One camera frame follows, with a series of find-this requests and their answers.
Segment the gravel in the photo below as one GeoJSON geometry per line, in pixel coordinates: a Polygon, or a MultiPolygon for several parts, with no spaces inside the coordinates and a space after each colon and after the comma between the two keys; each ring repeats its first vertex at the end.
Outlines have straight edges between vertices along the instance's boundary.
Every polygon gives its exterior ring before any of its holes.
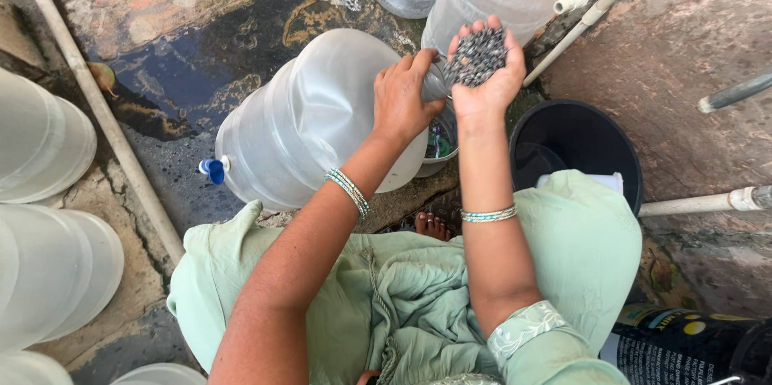
{"type": "Polygon", "coordinates": [[[493,73],[507,65],[503,29],[484,29],[458,42],[453,61],[445,66],[446,80],[468,87],[483,84],[493,73]]]}

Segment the light green dress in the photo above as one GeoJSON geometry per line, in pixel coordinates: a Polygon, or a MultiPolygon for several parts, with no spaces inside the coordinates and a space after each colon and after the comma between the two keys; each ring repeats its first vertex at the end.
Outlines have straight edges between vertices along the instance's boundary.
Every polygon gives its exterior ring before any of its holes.
{"type": "MultiPolygon", "coordinates": [[[[306,315],[310,383],[354,385],[364,370],[394,385],[627,383],[597,353],[639,264],[628,204],[578,171],[514,200],[545,301],[514,311],[486,341],[460,237],[352,234],[306,315]]],[[[262,209],[252,202],[185,235],[168,307],[207,371],[238,292],[281,232],[256,224],[262,209]]]]}

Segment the sleeve cuff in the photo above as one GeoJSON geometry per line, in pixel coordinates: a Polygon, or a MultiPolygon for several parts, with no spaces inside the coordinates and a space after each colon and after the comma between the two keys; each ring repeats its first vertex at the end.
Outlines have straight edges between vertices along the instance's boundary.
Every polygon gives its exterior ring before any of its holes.
{"type": "Polygon", "coordinates": [[[499,370],[509,358],[534,337],[564,326],[569,326],[549,301],[519,309],[491,333],[488,348],[493,353],[499,370]]]}

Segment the woman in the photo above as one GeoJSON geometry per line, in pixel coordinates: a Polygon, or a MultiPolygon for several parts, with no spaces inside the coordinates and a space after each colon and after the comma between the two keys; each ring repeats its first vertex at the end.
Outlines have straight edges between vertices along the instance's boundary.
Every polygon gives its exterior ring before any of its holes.
{"type": "MultiPolygon", "coordinates": [[[[485,26],[463,27],[449,56],[485,26]]],[[[257,226],[255,202],[185,235],[168,304],[211,385],[627,383],[596,355],[638,267],[638,224],[621,194],[576,171],[513,197],[504,112],[525,67],[509,31],[505,45],[505,68],[452,88],[462,241],[350,235],[443,107],[419,97],[427,49],[375,78],[372,134],[287,228],[257,226]]],[[[419,230],[442,238],[433,220],[419,230]]]]}

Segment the turquoise bangle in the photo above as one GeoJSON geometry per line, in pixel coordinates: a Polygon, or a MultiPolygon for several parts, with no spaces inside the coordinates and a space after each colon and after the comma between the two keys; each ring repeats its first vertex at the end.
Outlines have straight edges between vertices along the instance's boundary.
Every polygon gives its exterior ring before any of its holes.
{"type": "Polygon", "coordinates": [[[357,206],[357,210],[359,210],[359,220],[363,220],[364,215],[368,214],[370,211],[370,204],[368,204],[368,202],[364,199],[364,195],[362,195],[362,192],[359,191],[359,188],[353,184],[351,179],[348,178],[346,174],[343,174],[342,171],[338,170],[337,168],[333,168],[324,175],[324,180],[333,180],[333,182],[337,183],[338,186],[343,188],[343,190],[353,201],[353,204],[357,206]]]}
{"type": "Polygon", "coordinates": [[[511,217],[516,216],[516,214],[517,206],[513,204],[511,207],[507,207],[506,209],[497,212],[473,213],[461,211],[461,219],[467,222],[496,222],[510,219],[511,217]]]}

